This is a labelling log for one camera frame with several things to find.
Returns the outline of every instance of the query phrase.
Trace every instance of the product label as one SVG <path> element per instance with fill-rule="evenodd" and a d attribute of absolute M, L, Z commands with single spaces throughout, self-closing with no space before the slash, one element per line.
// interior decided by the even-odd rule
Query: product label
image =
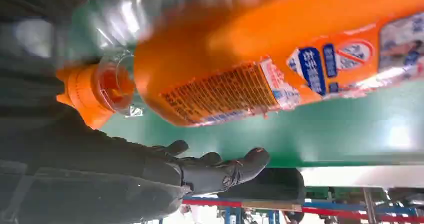
<path fill-rule="evenodd" d="M 270 110 L 293 109 L 299 92 L 265 59 L 190 82 L 161 96 L 192 125 L 210 125 Z"/>
<path fill-rule="evenodd" d="M 334 97 L 362 97 L 421 77 L 424 13 L 323 35 L 295 49 L 217 72 L 161 94 L 192 126 L 216 124 Z"/>

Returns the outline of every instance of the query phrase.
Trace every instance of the orange bottle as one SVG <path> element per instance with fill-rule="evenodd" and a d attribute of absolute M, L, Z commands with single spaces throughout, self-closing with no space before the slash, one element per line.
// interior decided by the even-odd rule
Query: orange bottle
<path fill-rule="evenodd" d="M 423 70 L 424 0 L 272 0 L 188 13 L 134 54 L 138 93 L 177 126 L 362 96 Z"/>

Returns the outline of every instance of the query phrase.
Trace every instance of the metal pole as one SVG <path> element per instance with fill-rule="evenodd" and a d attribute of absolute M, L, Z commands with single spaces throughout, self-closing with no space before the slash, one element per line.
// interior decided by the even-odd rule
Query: metal pole
<path fill-rule="evenodd" d="M 365 197 L 366 213 L 368 214 L 369 224 L 377 224 L 376 206 L 373 202 L 373 197 L 369 188 L 363 188 L 363 195 Z"/>

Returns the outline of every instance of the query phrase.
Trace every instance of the gloved hand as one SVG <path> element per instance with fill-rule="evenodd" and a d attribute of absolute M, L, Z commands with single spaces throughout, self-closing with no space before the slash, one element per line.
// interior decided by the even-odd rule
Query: gloved hand
<path fill-rule="evenodd" d="M 154 152 L 172 156 L 174 165 L 178 165 L 182 185 L 189 187 L 187 195 L 223 192 L 230 187 L 255 178 L 270 162 L 269 153 L 263 148 L 250 150 L 243 158 L 222 161 L 218 153 L 210 152 L 200 158 L 175 156 L 188 150 L 185 141 L 178 140 L 168 147 L 151 147 Z"/>

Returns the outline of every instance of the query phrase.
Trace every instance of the white surface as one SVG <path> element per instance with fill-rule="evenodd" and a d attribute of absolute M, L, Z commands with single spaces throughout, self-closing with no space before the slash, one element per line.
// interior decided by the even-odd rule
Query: white surface
<path fill-rule="evenodd" d="M 424 188 L 424 166 L 316 167 L 301 172 L 306 186 Z"/>

